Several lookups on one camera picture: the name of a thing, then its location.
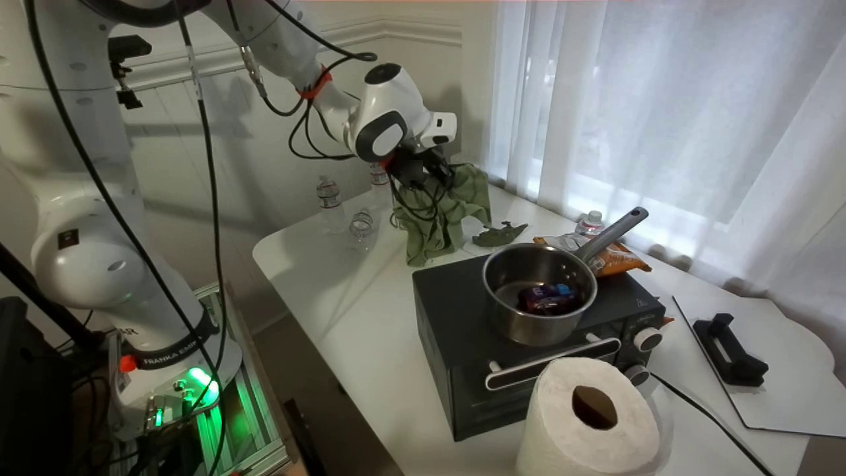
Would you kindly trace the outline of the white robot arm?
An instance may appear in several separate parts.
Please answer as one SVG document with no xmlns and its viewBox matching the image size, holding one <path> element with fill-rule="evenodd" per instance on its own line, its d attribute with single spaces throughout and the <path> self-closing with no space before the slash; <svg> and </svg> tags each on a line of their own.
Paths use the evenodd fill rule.
<svg viewBox="0 0 846 476">
<path fill-rule="evenodd" d="M 120 439 L 152 429 L 163 389 L 205 369 L 193 406 L 206 410 L 242 368 L 242 347 L 144 229 L 108 61 L 120 24 L 167 25 L 192 12 L 288 80 L 350 158 L 424 152 L 459 134 L 459 115 L 428 109 L 401 64 L 375 61 L 357 95 L 340 90 L 300 0 L 0 0 L 0 144 L 34 199 L 33 275 L 48 299 L 96 310 L 126 333 L 136 368 L 118 380 Z"/>
</svg>

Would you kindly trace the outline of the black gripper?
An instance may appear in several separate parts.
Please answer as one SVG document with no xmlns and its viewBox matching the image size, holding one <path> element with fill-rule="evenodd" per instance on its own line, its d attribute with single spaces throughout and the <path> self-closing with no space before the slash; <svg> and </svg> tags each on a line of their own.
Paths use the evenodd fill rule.
<svg viewBox="0 0 846 476">
<path fill-rule="evenodd" d="M 424 188 L 428 180 L 438 180 L 441 188 L 456 185 L 456 169 L 438 147 L 398 147 L 382 161 L 382 169 L 406 188 Z"/>
</svg>

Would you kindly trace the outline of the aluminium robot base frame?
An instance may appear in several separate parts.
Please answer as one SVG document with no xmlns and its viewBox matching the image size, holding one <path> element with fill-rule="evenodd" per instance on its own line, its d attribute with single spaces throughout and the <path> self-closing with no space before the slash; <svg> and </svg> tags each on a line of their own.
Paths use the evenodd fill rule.
<svg viewBox="0 0 846 476">
<path fill-rule="evenodd" d="M 229 323 L 219 380 L 200 357 L 164 373 L 144 410 L 127 476 L 280 476 L 291 464 L 284 417 L 239 311 L 218 286 L 200 288 L 214 325 Z"/>
</svg>

